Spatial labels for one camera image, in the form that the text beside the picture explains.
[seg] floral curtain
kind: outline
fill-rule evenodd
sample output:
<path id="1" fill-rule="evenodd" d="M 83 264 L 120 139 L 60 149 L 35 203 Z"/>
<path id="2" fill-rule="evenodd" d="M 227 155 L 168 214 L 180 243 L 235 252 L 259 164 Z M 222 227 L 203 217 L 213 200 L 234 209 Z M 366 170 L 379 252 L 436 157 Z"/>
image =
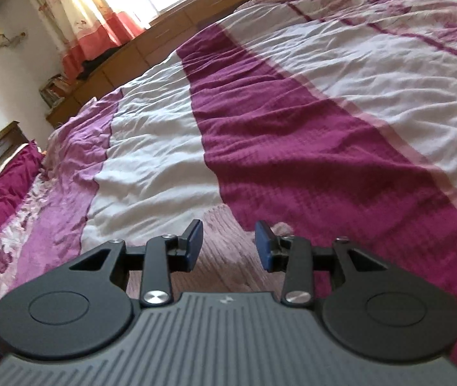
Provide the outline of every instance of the floral curtain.
<path id="1" fill-rule="evenodd" d="M 31 0 L 57 45 L 65 74 L 75 79 L 82 62 L 140 35 L 157 15 L 147 1 Z M 128 7 L 137 7 L 138 13 Z"/>

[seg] white fabric stripe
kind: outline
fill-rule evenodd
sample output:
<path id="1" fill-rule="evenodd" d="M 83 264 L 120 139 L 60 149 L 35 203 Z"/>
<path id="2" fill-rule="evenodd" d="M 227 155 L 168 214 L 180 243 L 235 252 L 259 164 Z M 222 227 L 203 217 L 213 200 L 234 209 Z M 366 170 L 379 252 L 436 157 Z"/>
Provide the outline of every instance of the white fabric stripe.
<path id="1" fill-rule="evenodd" d="M 457 56 L 365 25 L 308 22 L 268 33 L 270 18 L 279 19 L 275 10 L 283 6 L 255 7 L 246 16 L 251 28 L 232 18 L 223 26 L 291 76 L 303 76 L 327 96 L 343 97 L 389 123 L 457 188 Z"/>
<path id="2" fill-rule="evenodd" d="M 219 185 L 204 162 L 189 82 L 174 53 L 123 87 L 111 147 L 95 177 L 100 188 L 82 234 L 82 252 L 109 239 L 141 245 L 181 234 L 220 204 Z"/>

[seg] pink blanket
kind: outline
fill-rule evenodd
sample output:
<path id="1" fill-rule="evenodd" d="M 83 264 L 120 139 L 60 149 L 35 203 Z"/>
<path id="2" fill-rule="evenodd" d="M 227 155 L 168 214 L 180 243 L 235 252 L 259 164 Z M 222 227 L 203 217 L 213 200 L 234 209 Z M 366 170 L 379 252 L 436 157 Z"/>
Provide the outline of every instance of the pink blanket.
<path id="1" fill-rule="evenodd" d="M 244 8 L 83 109 L 47 167 L 0 296 L 108 239 L 205 216 L 177 290 L 276 290 L 248 241 L 264 219 L 321 246 L 348 236 L 457 297 L 457 3 Z"/>

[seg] silver bolt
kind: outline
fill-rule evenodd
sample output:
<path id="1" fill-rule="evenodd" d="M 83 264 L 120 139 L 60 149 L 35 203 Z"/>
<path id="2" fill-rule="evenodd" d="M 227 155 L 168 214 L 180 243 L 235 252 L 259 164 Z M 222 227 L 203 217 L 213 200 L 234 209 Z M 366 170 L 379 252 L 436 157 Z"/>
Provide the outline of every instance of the silver bolt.
<path id="1" fill-rule="evenodd" d="M 311 300 L 311 295 L 307 292 L 302 292 L 301 290 L 294 290 L 286 294 L 286 301 L 289 303 L 307 303 Z"/>
<path id="2" fill-rule="evenodd" d="M 150 290 L 144 294 L 143 299 L 151 305 L 160 305 L 168 301 L 169 295 L 162 290 Z"/>

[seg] magenta pillow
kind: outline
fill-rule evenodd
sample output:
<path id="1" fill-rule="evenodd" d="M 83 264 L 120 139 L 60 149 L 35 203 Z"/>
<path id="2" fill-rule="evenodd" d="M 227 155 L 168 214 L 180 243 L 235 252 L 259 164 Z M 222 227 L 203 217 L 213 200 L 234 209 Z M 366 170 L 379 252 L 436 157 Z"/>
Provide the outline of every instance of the magenta pillow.
<path id="1" fill-rule="evenodd" d="M 16 213 L 41 168 L 42 155 L 34 141 L 22 148 L 0 173 L 0 228 Z"/>

